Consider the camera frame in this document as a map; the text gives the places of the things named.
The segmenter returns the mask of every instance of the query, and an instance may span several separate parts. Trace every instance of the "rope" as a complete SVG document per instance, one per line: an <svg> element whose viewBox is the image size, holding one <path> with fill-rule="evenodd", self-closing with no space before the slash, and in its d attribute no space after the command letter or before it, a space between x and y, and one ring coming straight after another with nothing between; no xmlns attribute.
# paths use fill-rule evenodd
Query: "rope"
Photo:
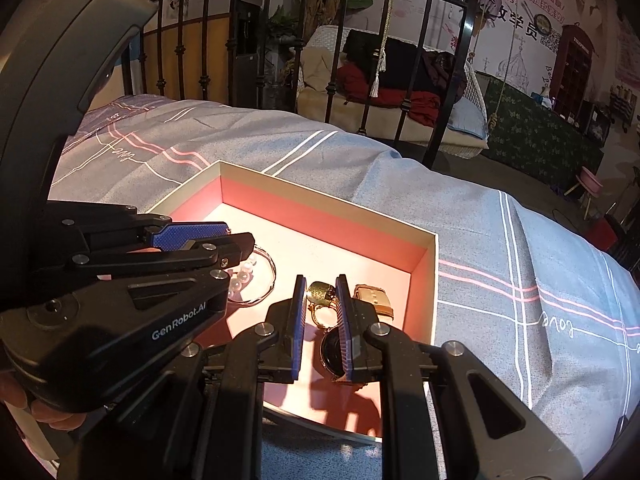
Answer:
<svg viewBox="0 0 640 480"><path fill-rule="evenodd" d="M480 27L482 27L482 21L484 20L484 15L488 7L489 7L489 0L485 0L484 7L482 8L482 16L480 16ZM469 53L469 56L468 56L469 62L471 63L474 62L474 58L476 57L476 49L478 48L478 40L480 39L480 30L481 28L478 29L478 35L476 36L476 42L474 43L474 50L473 52Z"/></svg>
<svg viewBox="0 0 640 480"><path fill-rule="evenodd" d="M389 25L391 23L391 13L393 12L394 0L389 0L389 5L386 10L386 18L385 18L385 30L382 33L382 43L380 44L380 54L378 56L378 65L376 66L376 78L373 80L373 85L371 85L371 97L378 97L378 87L380 86L380 72L384 72L386 70L386 55L385 55L385 45L386 38L389 35Z"/></svg>
<svg viewBox="0 0 640 480"><path fill-rule="evenodd" d="M513 53L513 42L516 38L516 24L518 23L518 3L516 0L516 23L513 25L513 34L511 35L511 46L509 47L509 57L507 58L507 70L504 71L504 80L502 81L502 88L500 89L500 97L498 97L498 103L495 105L495 112L489 117L489 129L493 130L498 124L498 108L502 102L502 96L504 95L504 87L507 86L507 76L509 75L509 66L511 65L511 54Z"/></svg>

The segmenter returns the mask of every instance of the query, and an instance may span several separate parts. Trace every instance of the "jewelry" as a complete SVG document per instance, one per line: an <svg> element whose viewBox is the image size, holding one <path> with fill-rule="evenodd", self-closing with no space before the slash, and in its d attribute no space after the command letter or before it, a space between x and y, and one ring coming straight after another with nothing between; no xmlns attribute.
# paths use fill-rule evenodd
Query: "jewelry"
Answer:
<svg viewBox="0 0 640 480"><path fill-rule="evenodd" d="M257 261L256 254L265 258L269 266L271 267L271 274L273 275L273 279L271 280L271 285L269 286L269 290L265 292L260 298L256 298L255 300L246 300L246 301L237 301L233 300L232 296L237 292L240 292L245 284L249 283L251 280L251 274L254 272L254 265ZM240 270L236 273L233 269L227 269L229 275L231 275L231 279L229 280L229 293L228 293L228 301L230 303L234 303L240 306L254 306L265 300L265 298L273 292L273 289L276 286L276 265L273 263L273 259L269 256L269 253L264 249L254 246L254 252L240 265Z"/></svg>
<svg viewBox="0 0 640 480"><path fill-rule="evenodd" d="M356 300L368 301L376 309L378 316L390 317L393 320L394 310L382 288L373 285L356 285L353 297Z"/></svg>
<svg viewBox="0 0 640 480"><path fill-rule="evenodd" d="M325 283L320 283L320 285L331 287L331 285L327 285ZM320 295L321 290L315 290L315 294ZM391 319L394 318L394 310L391 307L391 302L389 301L386 292L382 288L372 285L356 285L355 290L353 291L353 297L356 300L362 300L371 303L376 310L376 314L379 317L383 316L389 317ZM335 301L331 305L333 305L332 308L337 309L337 294L335 295ZM322 336L322 340L320 341L320 362L322 363L322 366L332 375L332 381L337 383L350 384L351 386L353 386L354 384L348 383L344 380L344 369L342 367L342 349L340 348L340 331L338 330L338 327L334 326L327 329L324 326L318 325L314 318L314 310L311 310L311 317L318 328L325 329L325 333Z"/></svg>
<svg viewBox="0 0 640 480"><path fill-rule="evenodd" d="M306 302L311 311L311 320L320 330L330 330L331 326L325 326L318 321L316 311L318 308L332 308L338 313L338 293L333 285L323 282L313 282L306 290Z"/></svg>

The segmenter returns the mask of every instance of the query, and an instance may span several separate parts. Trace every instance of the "pink stool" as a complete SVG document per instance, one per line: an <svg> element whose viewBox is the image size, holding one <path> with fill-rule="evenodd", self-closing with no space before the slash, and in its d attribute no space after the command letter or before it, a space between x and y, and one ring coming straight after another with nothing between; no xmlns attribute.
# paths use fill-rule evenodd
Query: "pink stool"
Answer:
<svg viewBox="0 0 640 480"><path fill-rule="evenodd" d="M580 172L580 175L576 175L575 178L578 182L574 186L569 188L567 192L564 194L564 196L567 196L578 186L582 186L584 188L584 190L589 195L589 198L587 200L587 207L584 210L584 219L586 220L587 216L589 215L589 208L591 207L591 199L597 198L600 196L600 191L602 190L602 184L596 178L596 176L593 173L591 173L591 171L587 170L587 168L585 168L584 166L582 167L582 171Z"/></svg>

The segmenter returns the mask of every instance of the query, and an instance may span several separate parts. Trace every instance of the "pearl bracelet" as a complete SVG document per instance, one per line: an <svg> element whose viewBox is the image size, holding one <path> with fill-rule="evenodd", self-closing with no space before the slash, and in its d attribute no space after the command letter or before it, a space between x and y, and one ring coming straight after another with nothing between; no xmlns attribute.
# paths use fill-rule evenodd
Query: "pearl bracelet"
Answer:
<svg viewBox="0 0 640 480"><path fill-rule="evenodd" d="M268 261L269 266L271 267L271 273L273 275L273 279L271 280L271 285L269 286L269 290L267 290L267 292L265 292L262 296L254 300L247 300L247 301L234 300L233 296L235 296L238 292L240 292L244 288L244 286L247 283L249 283L249 281L251 281L251 275L254 272L254 265L256 264L257 256L262 256L263 258L265 258ZM254 252L244 262L240 264L239 270L227 269L226 272L228 272L229 275L231 276L231 280L229 280L228 300L231 303L234 303L236 305L254 306L260 303L261 301L263 301L268 295L270 295L273 292L273 289L275 288L276 266L273 263L273 259L271 258L271 256L269 256L269 253L258 246L255 246Z"/></svg>

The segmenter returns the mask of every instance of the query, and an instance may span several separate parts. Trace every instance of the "watch face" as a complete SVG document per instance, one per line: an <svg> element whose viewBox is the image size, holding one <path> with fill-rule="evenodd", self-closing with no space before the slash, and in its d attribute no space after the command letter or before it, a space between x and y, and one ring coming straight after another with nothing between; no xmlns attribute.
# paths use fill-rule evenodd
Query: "watch face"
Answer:
<svg viewBox="0 0 640 480"><path fill-rule="evenodd" d="M342 352L340 350L340 332L337 326L329 330L320 343L320 358L324 368L335 379L344 375L342 368Z"/></svg>
<svg viewBox="0 0 640 480"><path fill-rule="evenodd" d="M551 28L551 22L549 21L548 17L546 17L544 14L536 14L535 21L536 29L540 34L542 34L543 36L548 36L549 34L551 34L551 31L553 29Z"/></svg>

